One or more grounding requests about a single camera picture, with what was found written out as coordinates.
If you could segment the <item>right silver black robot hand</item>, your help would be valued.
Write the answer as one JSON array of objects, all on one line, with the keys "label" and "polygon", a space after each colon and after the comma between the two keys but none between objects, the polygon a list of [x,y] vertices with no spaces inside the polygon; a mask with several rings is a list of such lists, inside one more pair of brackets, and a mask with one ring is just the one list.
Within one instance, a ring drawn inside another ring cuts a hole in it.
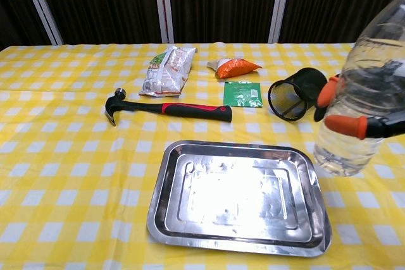
[{"label": "right silver black robot hand", "polygon": [[314,120],[360,140],[404,134],[404,60],[347,62],[322,88]]}]

